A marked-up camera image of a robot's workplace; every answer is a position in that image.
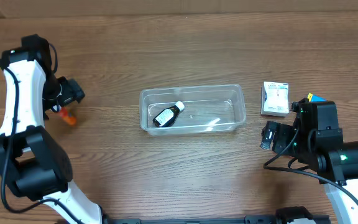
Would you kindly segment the orange tube white cap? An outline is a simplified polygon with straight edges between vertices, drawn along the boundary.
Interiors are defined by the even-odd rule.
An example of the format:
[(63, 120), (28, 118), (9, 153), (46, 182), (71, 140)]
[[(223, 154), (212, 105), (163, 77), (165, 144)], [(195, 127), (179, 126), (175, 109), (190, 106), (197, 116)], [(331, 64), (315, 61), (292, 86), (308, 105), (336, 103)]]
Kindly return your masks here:
[(58, 112), (59, 116), (61, 117), (64, 122), (67, 124), (74, 126), (76, 124), (76, 118), (64, 107), (61, 107)]

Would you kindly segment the dark syrup bottle white cap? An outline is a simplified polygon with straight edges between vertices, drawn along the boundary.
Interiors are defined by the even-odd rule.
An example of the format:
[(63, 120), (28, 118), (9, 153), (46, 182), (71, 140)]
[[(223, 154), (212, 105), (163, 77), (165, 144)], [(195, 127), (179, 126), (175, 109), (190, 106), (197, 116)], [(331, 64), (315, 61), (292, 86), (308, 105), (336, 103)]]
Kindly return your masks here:
[(181, 101), (177, 101), (173, 106), (162, 110), (152, 121), (158, 128), (171, 126), (177, 119), (178, 115), (185, 109)]

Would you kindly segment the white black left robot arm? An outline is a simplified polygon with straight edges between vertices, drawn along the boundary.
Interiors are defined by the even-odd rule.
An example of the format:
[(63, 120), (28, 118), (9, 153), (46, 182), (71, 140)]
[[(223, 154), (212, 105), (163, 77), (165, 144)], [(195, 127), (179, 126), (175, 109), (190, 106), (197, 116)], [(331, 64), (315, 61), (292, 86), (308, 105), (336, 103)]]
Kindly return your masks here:
[(1, 201), (11, 213), (46, 204), (68, 223), (107, 223), (108, 216), (73, 180), (70, 159), (45, 129), (48, 110), (62, 112), (85, 93), (74, 79), (55, 76), (55, 47), (37, 34), (0, 56), (6, 109), (0, 128)]

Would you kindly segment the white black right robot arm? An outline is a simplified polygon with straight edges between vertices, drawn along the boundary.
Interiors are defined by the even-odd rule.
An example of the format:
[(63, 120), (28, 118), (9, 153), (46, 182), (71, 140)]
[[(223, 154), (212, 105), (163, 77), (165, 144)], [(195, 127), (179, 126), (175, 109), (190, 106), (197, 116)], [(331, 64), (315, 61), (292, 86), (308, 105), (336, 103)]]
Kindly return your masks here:
[(315, 178), (324, 186), (339, 223), (358, 223), (358, 141), (344, 142), (335, 102), (292, 103), (292, 125), (267, 121), (261, 148), (275, 156), (264, 169)]

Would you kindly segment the clear plastic container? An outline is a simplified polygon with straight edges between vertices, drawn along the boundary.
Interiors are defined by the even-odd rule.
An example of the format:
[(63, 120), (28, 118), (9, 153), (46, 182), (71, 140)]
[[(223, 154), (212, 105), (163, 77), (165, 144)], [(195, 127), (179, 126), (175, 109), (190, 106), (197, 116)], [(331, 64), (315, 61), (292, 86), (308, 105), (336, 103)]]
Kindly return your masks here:
[[(185, 108), (176, 121), (158, 128), (153, 119), (181, 101)], [(240, 85), (204, 85), (142, 90), (140, 127), (153, 136), (233, 131), (246, 122), (244, 94)]]

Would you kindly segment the white medicine box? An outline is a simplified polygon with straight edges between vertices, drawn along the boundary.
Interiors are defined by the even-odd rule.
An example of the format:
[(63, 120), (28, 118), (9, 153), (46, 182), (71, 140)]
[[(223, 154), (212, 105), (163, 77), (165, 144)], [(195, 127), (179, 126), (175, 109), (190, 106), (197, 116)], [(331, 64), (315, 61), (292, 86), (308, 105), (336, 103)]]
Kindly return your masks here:
[(285, 117), (289, 113), (289, 85), (264, 82), (261, 86), (261, 115)]

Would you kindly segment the blue cough drops box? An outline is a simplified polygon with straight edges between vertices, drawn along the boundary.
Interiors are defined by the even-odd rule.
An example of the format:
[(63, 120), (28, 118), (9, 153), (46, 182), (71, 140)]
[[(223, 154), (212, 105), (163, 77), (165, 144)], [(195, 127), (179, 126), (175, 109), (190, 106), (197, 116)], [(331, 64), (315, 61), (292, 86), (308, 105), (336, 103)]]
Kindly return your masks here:
[(321, 101), (326, 101), (324, 98), (318, 96), (318, 95), (314, 95), (312, 93), (309, 93), (307, 96), (307, 99), (309, 100), (309, 102), (321, 102)]

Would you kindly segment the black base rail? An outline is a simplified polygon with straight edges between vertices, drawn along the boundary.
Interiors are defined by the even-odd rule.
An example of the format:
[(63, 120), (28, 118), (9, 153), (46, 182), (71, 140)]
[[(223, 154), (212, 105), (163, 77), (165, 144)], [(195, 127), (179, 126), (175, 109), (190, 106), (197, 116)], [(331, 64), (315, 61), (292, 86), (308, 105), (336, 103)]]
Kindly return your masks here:
[(277, 209), (274, 215), (246, 215), (244, 218), (191, 218), (166, 220), (141, 220), (139, 218), (112, 219), (108, 224), (331, 224), (329, 215), (312, 215), (305, 207)]

